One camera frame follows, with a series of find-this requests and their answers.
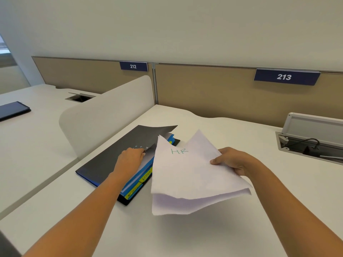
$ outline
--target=person's left hand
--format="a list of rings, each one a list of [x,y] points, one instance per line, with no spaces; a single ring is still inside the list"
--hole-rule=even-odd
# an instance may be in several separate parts
[[[144,149],[128,148],[119,155],[114,171],[111,173],[115,180],[125,185],[135,175],[144,157]]]

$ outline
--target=text 213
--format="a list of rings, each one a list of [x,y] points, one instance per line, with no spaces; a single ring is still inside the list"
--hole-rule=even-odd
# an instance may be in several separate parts
[[[290,80],[291,78],[292,78],[292,75],[278,74],[278,78],[277,79]]]

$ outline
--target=hand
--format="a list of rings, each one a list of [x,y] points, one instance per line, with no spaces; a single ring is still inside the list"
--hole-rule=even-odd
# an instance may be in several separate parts
[[[125,185],[135,175],[144,157],[144,149],[128,148],[119,155],[112,176]]]
[[[225,163],[240,176],[250,176],[251,169],[254,166],[262,164],[258,159],[254,158],[246,152],[235,150],[231,147],[219,149],[221,155],[210,161],[211,164],[217,165]]]

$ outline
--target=forearm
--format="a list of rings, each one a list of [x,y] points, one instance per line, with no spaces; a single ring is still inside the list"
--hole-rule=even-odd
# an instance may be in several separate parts
[[[249,166],[248,177],[287,255],[342,256],[343,242],[310,212],[262,163]]]
[[[123,184],[112,174],[53,226],[24,257],[92,256]]]

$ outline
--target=desk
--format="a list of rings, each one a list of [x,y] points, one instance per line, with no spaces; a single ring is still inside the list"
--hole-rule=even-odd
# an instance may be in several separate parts
[[[279,151],[275,131],[281,129],[277,127],[202,118],[155,105],[0,221],[0,230],[20,252],[94,190],[75,170],[138,124],[177,124],[173,133],[182,142],[201,129],[217,148],[232,146],[254,155],[343,238],[342,165]],[[252,196],[229,199],[190,215],[153,216],[150,188],[151,181],[127,207],[116,203],[94,256],[286,256],[254,189]]]
[[[58,124],[75,101],[73,89],[38,85],[0,95],[0,105],[20,101],[31,112],[0,122],[0,220],[78,160]]]

